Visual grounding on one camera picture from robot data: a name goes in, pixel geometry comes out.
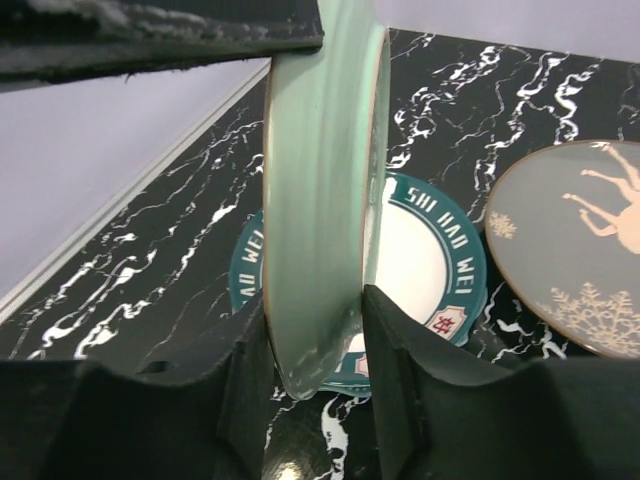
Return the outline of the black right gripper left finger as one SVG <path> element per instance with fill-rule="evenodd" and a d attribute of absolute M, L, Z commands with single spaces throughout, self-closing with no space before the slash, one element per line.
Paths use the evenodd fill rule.
<path fill-rule="evenodd" d="M 88 360 L 1 365 L 5 479 L 257 479 L 273 361 L 263 303 L 133 376 Z"/>

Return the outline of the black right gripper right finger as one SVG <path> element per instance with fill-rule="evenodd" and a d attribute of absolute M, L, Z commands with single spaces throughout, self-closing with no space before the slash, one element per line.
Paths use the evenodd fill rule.
<path fill-rule="evenodd" d="M 572 357 L 508 369 L 362 298 L 386 479 L 635 479 L 639 364 Z"/>

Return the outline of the mint green plate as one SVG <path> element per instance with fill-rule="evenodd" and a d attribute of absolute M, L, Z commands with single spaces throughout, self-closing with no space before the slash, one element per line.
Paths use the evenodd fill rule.
<path fill-rule="evenodd" d="M 361 329 L 377 271 L 390 39 L 370 1 L 323 1 L 313 55 L 281 55 L 263 140 L 263 296 L 283 386 L 314 395 Z"/>

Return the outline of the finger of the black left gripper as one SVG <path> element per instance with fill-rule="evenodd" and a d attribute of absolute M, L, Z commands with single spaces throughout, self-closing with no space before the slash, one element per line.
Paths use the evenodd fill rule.
<path fill-rule="evenodd" d="M 4 1 L 1 90 L 312 53 L 323 37 L 316 1 Z"/>

